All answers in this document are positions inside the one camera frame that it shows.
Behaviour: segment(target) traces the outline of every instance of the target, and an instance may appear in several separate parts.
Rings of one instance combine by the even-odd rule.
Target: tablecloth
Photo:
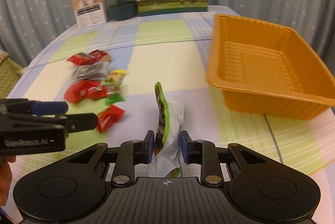
[[[101,49],[112,55],[111,70],[128,72],[124,79],[125,102],[116,104],[126,111],[125,116],[106,134],[96,130],[71,134],[63,152],[19,156],[11,164],[10,196],[17,180],[28,172],[97,142],[119,146],[126,140],[143,139],[148,130],[155,130],[158,109],[153,89],[160,81],[168,100],[184,103],[183,129],[193,140],[206,139],[222,147],[241,143],[310,175],[322,192],[314,220],[333,224],[334,114],[329,109],[315,119],[302,121],[228,110],[220,90],[209,87],[205,80],[215,13],[237,15],[228,7],[210,6],[208,12],[135,17],[83,30],[74,25],[52,41],[34,58],[9,97],[63,100],[74,70],[66,59],[80,51]],[[69,104],[69,113],[98,113],[105,107],[104,100],[83,100]],[[198,165],[188,170],[200,175]],[[136,166],[135,172],[145,175],[145,166]],[[3,209],[13,221],[20,221],[11,197]]]

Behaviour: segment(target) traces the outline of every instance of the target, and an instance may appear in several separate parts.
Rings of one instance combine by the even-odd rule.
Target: pile of snacks
[[[110,55],[101,50],[95,50],[88,54],[80,52],[68,59],[76,65],[76,69],[71,77],[74,83],[66,91],[64,99],[75,104],[83,99],[106,98],[106,104],[110,105],[98,114],[97,130],[100,133],[105,132],[124,114],[124,110],[112,104],[124,101],[120,86],[126,71],[114,70],[110,72],[111,60]]]

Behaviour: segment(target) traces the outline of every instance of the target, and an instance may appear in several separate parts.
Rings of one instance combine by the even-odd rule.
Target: snack package
[[[155,137],[155,157],[148,167],[149,177],[188,177],[180,147],[180,132],[184,123],[184,104],[167,102],[161,84],[155,84],[155,96],[160,112]]]
[[[122,78],[126,74],[126,70],[114,70],[111,73],[108,74],[106,80],[104,81],[105,84],[113,85],[118,84],[121,82]]]
[[[117,102],[123,102],[119,84],[112,84],[107,86],[106,105],[111,105]]]
[[[105,97],[107,97],[107,88],[105,85],[88,88],[85,94],[85,98],[91,100],[104,99]]]
[[[123,109],[114,105],[109,106],[108,108],[97,114],[98,125],[96,129],[100,133],[105,132],[109,127],[111,127],[114,123],[122,118],[124,112],[125,111]]]
[[[72,62],[76,66],[90,65],[99,60],[111,62],[112,59],[106,51],[102,50],[94,50],[88,54],[79,52],[67,59],[67,61]]]
[[[72,79],[75,81],[88,79],[103,81],[109,72],[109,63],[97,62],[91,65],[78,66],[73,72]]]
[[[95,86],[99,86],[99,81],[82,80],[72,84],[66,91],[64,99],[71,103],[77,103],[85,98],[86,91]]]

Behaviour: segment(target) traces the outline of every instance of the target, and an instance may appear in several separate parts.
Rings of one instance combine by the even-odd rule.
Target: grass field
[[[196,2],[196,3],[191,4],[191,2],[185,1],[184,8],[186,7],[189,7],[189,8],[207,7],[207,2]],[[171,2],[171,3],[164,3],[164,4],[152,4],[152,5],[139,6],[138,11],[145,12],[149,10],[176,9],[176,8],[182,8],[179,1]]]

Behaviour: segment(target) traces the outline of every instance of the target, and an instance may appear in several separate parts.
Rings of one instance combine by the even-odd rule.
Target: finger
[[[16,156],[15,156],[15,155],[12,155],[12,156],[6,156],[6,157],[5,157],[5,160],[6,160],[7,162],[10,162],[10,163],[15,163],[15,161],[16,161]]]
[[[0,205],[1,206],[6,205],[11,182],[12,182],[12,171],[10,169],[9,163],[7,161],[4,161],[0,169]]]

